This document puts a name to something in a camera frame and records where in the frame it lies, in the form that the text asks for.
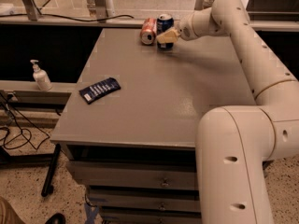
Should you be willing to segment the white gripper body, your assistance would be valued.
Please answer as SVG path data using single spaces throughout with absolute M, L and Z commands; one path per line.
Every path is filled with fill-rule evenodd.
M 192 16 L 185 16 L 176 24 L 176 28 L 183 40 L 189 41 L 196 38 L 196 34 L 192 26 Z

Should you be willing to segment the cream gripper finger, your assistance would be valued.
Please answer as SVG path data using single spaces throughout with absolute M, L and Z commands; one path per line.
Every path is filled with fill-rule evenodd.
M 160 44 L 176 43 L 180 37 L 180 33 L 174 27 L 169 28 L 156 36 L 157 42 Z

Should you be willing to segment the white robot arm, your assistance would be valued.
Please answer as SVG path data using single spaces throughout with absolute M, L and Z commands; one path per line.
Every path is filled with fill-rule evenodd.
M 214 0 L 157 36 L 228 35 L 254 105 L 214 108 L 195 143 L 202 224 L 274 224 L 263 163 L 299 152 L 299 81 L 249 24 L 241 0 Z

